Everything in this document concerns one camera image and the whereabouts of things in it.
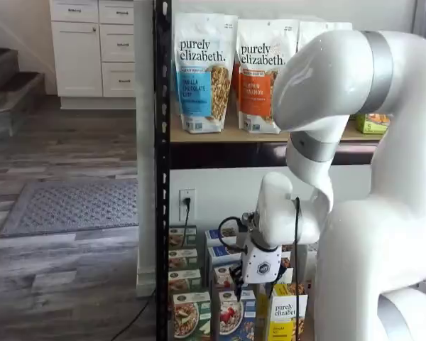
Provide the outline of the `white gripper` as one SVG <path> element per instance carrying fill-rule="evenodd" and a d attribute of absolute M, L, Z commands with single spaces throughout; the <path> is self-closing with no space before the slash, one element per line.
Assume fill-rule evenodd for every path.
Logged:
<path fill-rule="evenodd" d="M 264 249 L 253 241 L 246 241 L 245 250 L 242 254 L 242 265 L 234 265 L 229 268 L 237 301 L 241 300 L 244 283 L 270 283 L 268 297 L 271 297 L 274 286 L 286 272 L 286 268 L 280 266 L 282 246 Z"/>

